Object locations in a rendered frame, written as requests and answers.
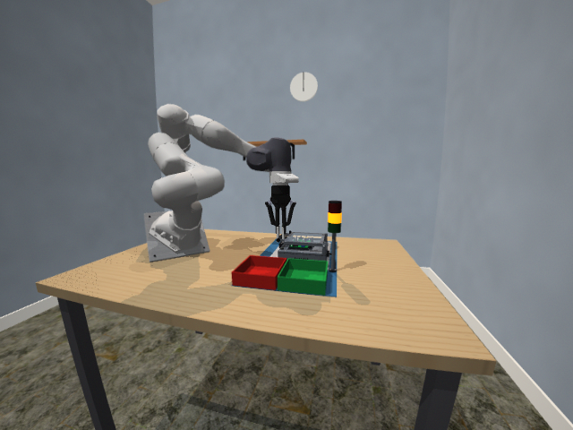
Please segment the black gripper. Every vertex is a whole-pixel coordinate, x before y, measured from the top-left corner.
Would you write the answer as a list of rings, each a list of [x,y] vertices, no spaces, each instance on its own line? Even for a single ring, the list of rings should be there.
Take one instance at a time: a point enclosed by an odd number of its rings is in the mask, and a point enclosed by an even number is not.
[[[271,203],[275,206],[275,218]],[[288,213],[288,218],[286,214],[287,205],[290,203],[290,210]],[[271,186],[271,197],[270,200],[265,202],[271,225],[276,227],[277,238],[280,236],[280,225],[279,225],[279,210],[282,210],[282,239],[286,239],[287,226],[290,225],[294,207],[296,202],[293,202],[290,198],[290,186],[289,185],[272,185]]]

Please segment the green bin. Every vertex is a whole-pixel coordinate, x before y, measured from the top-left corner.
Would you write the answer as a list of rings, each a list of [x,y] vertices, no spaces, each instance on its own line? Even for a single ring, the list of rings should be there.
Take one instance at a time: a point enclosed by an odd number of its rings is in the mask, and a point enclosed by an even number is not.
[[[325,296],[327,269],[328,261],[288,258],[278,275],[278,290]]]

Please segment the red open-top bin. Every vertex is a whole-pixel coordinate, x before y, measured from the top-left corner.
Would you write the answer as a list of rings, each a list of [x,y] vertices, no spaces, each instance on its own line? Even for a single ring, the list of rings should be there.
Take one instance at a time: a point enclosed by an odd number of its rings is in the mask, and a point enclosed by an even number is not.
[[[276,290],[278,275],[286,261],[287,258],[249,255],[231,272],[232,285]]]

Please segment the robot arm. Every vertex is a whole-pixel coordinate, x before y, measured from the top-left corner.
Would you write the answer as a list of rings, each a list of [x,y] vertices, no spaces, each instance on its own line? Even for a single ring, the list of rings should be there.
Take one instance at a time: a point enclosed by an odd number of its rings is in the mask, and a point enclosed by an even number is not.
[[[221,192],[225,184],[218,169],[204,166],[185,154],[191,146],[189,134],[211,148],[245,156],[251,169],[269,172],[269,182],[273,185],[299,182],[291,174],[291,147],[286,139],[271,138],[256,147],[217,121],[199,115],[189,117],[186,110],[172,104],[160,107],[157,117],[161,133],[151,135],[148,145],[165,177],[154,181],[151,191],[159,206],[172,211],[158,217],[149,234],[175,253],[199,244],[202,215],[199,201]]]

